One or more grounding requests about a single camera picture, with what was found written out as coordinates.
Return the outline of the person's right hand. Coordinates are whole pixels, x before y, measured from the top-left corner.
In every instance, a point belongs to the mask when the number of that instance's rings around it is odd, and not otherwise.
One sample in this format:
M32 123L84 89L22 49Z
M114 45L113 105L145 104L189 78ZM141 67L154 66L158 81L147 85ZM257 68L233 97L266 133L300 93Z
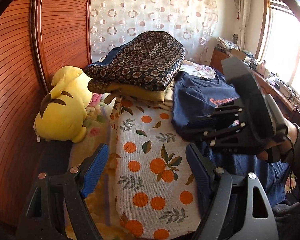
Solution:
M285 119L285 123L288 128L288 135L287 139L283 142L275 142L271 141L267 146L266 149L257 155L258 159L261 160L268 160L269 154L279 154L279 155L286 155L294 146L297 137L298 137L298 130L297 127L291 123L289 120Z

